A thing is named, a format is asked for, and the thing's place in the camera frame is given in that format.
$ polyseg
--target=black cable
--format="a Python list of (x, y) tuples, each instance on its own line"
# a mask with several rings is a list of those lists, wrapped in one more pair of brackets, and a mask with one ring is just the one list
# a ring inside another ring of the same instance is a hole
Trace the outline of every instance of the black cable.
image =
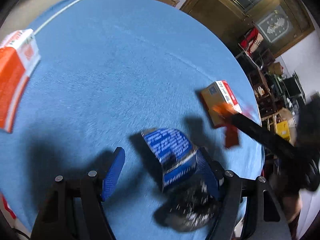
[(19, 229), (17, 229), (17, 228), (12, 228), (12, 230), (13, 230), (16, 234), (22, 235), (22, 236), (24, 236), (26, 239), (30, 240), (30, 237), (27, 236), (24, 232), (20, 231)]

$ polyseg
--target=silver bolt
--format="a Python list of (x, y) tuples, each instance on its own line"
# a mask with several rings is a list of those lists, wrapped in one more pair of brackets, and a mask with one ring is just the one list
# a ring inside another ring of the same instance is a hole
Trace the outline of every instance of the silver bolt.
[(260, 182), (262, 182), (262, 183), (265, 183), (267, 180), (266, 180), (265, 177), (259, 176), (259, 177), (258, 177), (258, 181), (260, 181)]
[(230, 170), (226, 170), (224, 174), (228, 177), (232, 177), (234, 175), (233, 171), (230, 171)]
[(96, 171), (89, 171), (88, 176), (89, 177), (95, 177), (98, 173)]
[(56, 182), (60, 182), (63, 180), (63, 177), (61, 175), (57, 176), (55, 179), (54, 179)]

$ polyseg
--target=door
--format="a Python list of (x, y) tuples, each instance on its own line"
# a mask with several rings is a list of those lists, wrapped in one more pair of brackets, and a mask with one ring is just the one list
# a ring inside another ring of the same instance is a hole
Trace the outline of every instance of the door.
[(272, 53), (302, 33), (284, 0), (196, 0), (183, 11), (211, 30), (234, 54), (253, 26), (259, 29)]

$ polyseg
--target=blue tablecloth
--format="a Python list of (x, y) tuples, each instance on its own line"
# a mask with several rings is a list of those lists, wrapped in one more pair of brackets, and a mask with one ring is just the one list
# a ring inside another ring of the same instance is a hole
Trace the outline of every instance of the blue tablecloth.
[[(72, 1), (56, 4), (30, 27)], [(82, 0), (36, 40), (42, 60), (22, 96), (13, 133), (0, 132), (0, 190), (27, 228), (55, 176), (101, 171), (121, 146), (126, 161), (104, 204), (117, 239), (205, 239), (207, 228), (181, 234), (155, 222), (166, 197), (139, 135), (146, 128), (177, 128), (225, 169), (245, 178), (260, 175), (261, 146), (241, 133), (241, 146), (225, 150), (224, 128), (212, 129), (197, 96), (212, 82), (227, 80), (242, 109), (259, 123), (252, 88), (223, 43), (187, 14), (154, 0)]]

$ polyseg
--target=orange box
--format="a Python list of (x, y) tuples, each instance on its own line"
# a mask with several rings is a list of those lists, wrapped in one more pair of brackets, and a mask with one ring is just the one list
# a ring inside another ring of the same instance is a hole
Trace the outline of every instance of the orange box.
[(0, 128), (11, 133), (23, 90), (40, 60), (32, 29), (15, 31), (0, 44)]
[(212, 109), (215, 105), (226, 102), (230, 104), (234, 110), (242, 113), (235, 95), (225, 80), (213, 82), (210, 86), (203, 89), (201, 91), (201, 97), (215, 128), (223, 125), (221, 117)]

